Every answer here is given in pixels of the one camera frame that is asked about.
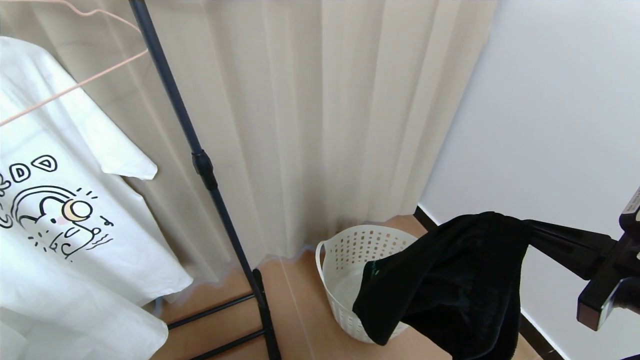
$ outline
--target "hanging clothes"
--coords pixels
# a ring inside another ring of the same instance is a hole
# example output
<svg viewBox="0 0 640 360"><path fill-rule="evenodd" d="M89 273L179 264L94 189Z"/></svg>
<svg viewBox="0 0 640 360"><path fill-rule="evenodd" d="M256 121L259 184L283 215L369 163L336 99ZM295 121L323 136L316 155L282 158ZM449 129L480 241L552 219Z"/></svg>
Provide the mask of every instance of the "hanging clothes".
<svg viewBox="0 0 640 360"><path fill-rule="evenodd" d="M74 84L0 37L0 119ZM193 279L120 177L156 172L82 89L0 127L0 318L24 359L148 359L164 343L138 306Z"/></svg>
<svg viewBox="0 0 640 360"><path fill-rule="evenodd" d="M526 222L498 213L457 217L368 262L353 312L379 345L404 322L453 360L511 359L531 234Z"/></svg>

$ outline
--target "plastic basket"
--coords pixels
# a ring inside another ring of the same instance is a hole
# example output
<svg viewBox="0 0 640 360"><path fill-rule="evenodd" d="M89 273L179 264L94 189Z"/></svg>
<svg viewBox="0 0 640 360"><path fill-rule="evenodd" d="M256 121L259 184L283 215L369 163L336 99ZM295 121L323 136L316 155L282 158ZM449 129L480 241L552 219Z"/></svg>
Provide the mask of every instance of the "plastic basket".
<svg viewBox="0 0 640 360"><path fill-rule="evenodd" d="M316 265L331 304L335 321L352 338L373 343L362 322L351 310L360 291L364 265L402 251L416 240L415 236L397 229L377 225L350 227L316 248ZM325 247L324 263L320 252ZM399 323L391 335L395 338L409 325Z"/></svg>

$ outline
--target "curtain fold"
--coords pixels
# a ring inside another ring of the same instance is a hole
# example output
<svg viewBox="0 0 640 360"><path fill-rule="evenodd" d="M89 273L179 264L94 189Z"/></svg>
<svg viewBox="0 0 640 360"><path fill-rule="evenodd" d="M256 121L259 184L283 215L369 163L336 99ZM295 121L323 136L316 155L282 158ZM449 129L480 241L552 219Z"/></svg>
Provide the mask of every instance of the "curtain fold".
<svg viewBox="0 0 640 360"><path fill-rule="evenodd" d="M74 0L133 21L128 3ZM495 1L148 1L252 265L365 220L413 213ZM135 31L56 4L0 3L0 32L85 79ZM130 180L178 257L217 281L235 256L148 56L85 90L158 164Z"/></svg>

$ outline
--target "t-shirt sleeve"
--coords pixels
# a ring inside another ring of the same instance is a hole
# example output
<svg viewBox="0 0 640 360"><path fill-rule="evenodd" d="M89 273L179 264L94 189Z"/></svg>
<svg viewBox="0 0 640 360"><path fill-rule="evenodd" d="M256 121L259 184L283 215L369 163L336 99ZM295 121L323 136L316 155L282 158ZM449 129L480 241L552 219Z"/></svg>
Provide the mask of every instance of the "t-shirt sleeve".
<svg viewBox="0 0 640 360"><path fill-rule="evenodd" d="M44 49L38 54L39 67L46 68L47 82L54 93L76 82ZM157 172L151 161L97 106L82 88L58 98L80 135L100 163L103 172L120 176L153 179Z"/></svg>

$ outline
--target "black garment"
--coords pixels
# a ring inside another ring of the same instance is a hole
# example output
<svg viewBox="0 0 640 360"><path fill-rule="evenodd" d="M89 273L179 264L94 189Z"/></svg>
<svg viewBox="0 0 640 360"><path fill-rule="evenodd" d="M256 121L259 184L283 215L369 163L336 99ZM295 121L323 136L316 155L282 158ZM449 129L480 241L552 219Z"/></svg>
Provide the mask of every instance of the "black garment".
<svg viewBox="0 0 640 360"><path fill-rule="evenodd" d="M402 321L453 360L511 359L531 233L526 222L498 213L457 217L368 262L353 311L379 345Z"/></svg>

